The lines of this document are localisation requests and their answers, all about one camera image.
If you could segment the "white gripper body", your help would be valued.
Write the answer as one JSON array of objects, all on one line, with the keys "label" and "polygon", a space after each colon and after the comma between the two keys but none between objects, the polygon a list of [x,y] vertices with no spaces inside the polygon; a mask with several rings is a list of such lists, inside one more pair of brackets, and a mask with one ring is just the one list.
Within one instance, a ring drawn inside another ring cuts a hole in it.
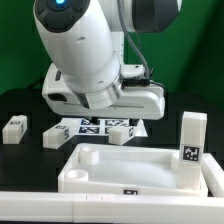
[{"label": "white gripper body", "polygon": [[164,90],[156,85],[122,87],[117,77],[108,87],[90,94],[75,93],[51,64],[42,96],[57,114],[65,116],[159,120],[164,116]]}]

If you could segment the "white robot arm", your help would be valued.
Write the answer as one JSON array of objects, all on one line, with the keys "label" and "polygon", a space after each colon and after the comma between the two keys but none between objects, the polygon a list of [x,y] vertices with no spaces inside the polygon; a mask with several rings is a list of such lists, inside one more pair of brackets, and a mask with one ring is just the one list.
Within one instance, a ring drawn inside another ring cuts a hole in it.
[{"label": "white robot arm", "polygon": [[165,30],[182,0],[35,0],[33,13],[52,60],[42,96],[57,114],[158,120],[164,87],[146,61],[123,62],[131,33]]}]

